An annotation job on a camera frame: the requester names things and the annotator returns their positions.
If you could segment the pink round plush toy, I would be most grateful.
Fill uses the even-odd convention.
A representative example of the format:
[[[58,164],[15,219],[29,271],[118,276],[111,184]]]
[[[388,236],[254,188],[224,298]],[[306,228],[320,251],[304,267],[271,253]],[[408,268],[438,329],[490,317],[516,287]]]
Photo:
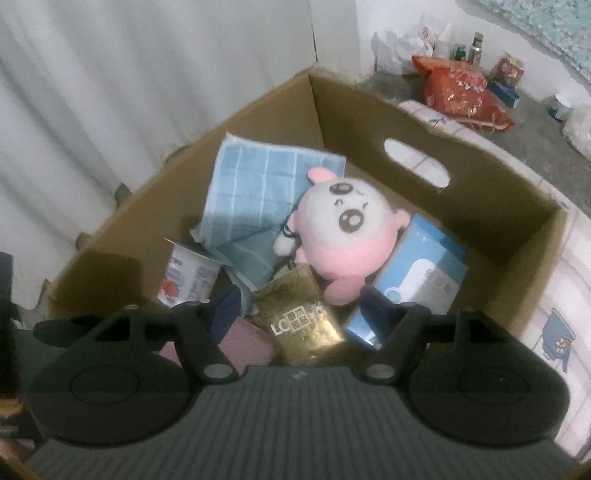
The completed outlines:
[[[328,281],[325,301],[335,306],[359,298],[366,279],[394,251],[411,222],[366,181],[339,177],[324,167],[308,170],[311,188],[288,216],[273,244],[276,256],[294,256]]]

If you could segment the white curtain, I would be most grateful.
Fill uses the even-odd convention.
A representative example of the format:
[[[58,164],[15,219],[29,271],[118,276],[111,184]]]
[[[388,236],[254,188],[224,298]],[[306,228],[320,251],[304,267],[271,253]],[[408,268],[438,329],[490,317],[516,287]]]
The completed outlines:
[[[352,1],[3,2],[1,248],[16,302],[35,307],[118,189],[356,44]]]

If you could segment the brown cardboard box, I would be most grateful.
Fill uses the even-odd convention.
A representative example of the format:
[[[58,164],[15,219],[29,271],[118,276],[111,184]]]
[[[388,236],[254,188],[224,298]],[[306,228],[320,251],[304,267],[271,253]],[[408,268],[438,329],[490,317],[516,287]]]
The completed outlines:
[[[108,316],[154,299],[191,231],[246,291],[287,256],[318,274],[325,301],[345,305],[402,247],[414,215],[467,251],[463,280],[442,272],[428,289],[522,333],[566,213],[493,155],[302,74],[185,147],[118,208],[51,283],[49,312]]]

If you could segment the red white small box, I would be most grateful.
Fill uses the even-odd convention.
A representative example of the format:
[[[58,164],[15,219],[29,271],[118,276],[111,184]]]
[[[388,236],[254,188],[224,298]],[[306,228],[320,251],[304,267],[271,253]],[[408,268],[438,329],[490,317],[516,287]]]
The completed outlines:
[[[492,70],[492,79],[506,87],[516,89],[525,73],[525,62],[505,51]]]

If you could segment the blue white carton box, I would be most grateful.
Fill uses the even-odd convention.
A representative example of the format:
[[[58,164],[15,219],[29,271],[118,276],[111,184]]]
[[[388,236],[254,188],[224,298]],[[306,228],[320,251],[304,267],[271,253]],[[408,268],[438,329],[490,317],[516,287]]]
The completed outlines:
[[[412,217],[386,264],[366,280],[394,304],[417,303],[447,314],[468,272],[467,252],[422,215]]]

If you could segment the light blue checkered towel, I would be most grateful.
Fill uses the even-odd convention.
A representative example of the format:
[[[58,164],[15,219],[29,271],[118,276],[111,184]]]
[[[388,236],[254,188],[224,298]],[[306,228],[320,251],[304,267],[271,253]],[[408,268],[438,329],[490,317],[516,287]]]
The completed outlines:
[[[195,242],[221,260],[242,294],[242,311],[252,293],[270,281],[276,265],[273,242],[288,216],[311,188],[308,170],[324,167],[342,177],[344,156],[297,146],[256,142],[226,134],[219,146]]]

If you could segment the floral teal wall cloth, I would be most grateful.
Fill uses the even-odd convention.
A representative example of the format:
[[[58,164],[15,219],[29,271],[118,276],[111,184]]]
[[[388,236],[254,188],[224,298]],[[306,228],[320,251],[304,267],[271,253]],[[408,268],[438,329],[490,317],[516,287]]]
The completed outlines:
[[[479,0],[590,82],[590,0]]]

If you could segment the pink flat packet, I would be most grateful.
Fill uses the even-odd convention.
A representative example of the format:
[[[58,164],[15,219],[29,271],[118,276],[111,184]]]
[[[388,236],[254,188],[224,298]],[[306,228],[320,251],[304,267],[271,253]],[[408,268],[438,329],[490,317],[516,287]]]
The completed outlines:
[[[236,318],[218,346],[231,361],[238,376],[242,376],[249,367],[267,366],[276,357],[276,347],[270,335],[240,318]],[[166,342],[159,355],[181,366],[174,341]]]

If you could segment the green glass bottle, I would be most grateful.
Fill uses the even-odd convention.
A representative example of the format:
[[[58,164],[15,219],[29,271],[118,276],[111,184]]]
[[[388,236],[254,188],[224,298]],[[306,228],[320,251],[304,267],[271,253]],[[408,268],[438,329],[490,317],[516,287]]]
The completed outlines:
[[[483,51],[483,40],[484,36],[480,32],[476,32],[474,35],[473,42],[470,46],[469,54],[468,54],[468,63],[473,66],[479,66],[482,57]]]

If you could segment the red snack bag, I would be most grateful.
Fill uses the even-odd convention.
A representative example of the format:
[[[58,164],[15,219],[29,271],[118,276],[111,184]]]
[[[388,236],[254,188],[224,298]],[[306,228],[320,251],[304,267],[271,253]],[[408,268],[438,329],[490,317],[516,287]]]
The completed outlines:
[[[428,107],[476,131],[502,133],[514,127],[478,67],[423,55],[413,55],[412,62],[425,80],[423,99]]]

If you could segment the gold foil packet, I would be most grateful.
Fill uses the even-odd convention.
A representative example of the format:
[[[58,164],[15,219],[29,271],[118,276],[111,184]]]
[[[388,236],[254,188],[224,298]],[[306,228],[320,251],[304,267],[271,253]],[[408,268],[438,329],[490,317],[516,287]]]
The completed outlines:
[[[298,266],[252,294],[252,320],[292,366],[314,365],[345,342],[311,268]]]

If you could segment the checkered table cloth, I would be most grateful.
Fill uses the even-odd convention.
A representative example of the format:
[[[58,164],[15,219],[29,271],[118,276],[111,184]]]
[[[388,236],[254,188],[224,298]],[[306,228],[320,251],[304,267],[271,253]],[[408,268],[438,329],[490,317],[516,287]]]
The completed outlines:
[[[570,406],[556,441],[579,461],[590,459],[590,218],[518,157],[429,107],[406,100],[400,107],[425,123],[498,157],[566,211],[558,263],[522,342],[554,368],[570,390]]]

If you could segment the white plastic bag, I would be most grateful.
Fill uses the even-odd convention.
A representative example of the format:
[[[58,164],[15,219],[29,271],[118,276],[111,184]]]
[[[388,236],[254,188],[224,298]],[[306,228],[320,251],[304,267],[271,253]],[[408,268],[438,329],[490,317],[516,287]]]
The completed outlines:
[[[447,41],[450,28],[451,21],[423,14],[419,23],[404,35],[390,30],[376,32],[370,43],[375,70],[399,76],[414,75],[417,74],[414,56],[448,59],[452,49]]]

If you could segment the strawberry yogurt cup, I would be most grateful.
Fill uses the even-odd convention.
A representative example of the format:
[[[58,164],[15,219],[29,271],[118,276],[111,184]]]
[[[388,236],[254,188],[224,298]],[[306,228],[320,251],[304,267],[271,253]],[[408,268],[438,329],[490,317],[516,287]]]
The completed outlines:
[[[166,239],[172,245],[157,300],[172,308],[186,302],[207,303],[222,263],[207,252]]]

